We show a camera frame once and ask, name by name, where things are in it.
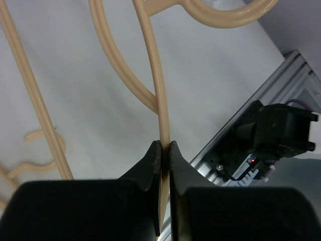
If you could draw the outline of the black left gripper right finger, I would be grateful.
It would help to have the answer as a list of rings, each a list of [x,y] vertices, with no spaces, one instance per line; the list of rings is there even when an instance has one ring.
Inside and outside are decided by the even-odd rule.
[[[315,240],[316,214],[287,187],[218,187],[171,143],[172,240]]]

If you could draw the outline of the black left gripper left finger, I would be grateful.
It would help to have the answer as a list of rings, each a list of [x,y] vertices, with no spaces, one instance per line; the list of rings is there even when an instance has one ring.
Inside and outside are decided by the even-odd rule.
[[[32,181],[5,209],[5,240],[155,240],[162,148],[118,179]]]

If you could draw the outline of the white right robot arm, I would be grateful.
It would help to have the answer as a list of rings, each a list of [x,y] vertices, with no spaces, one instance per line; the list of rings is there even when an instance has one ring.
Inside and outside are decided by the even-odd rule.
[[[320,155],[320,114],[287,104],[265,105],[255,121],[237,126],[233,136],[261,160],[312,158]]]

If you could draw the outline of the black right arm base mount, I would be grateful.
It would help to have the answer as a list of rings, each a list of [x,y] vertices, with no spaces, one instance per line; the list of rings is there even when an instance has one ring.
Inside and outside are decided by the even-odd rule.
[[[213,151],[216,164],[223,166],[221,176],[228,180],[253,152],[254,133],[263,104],[252,102],[216,142]]]

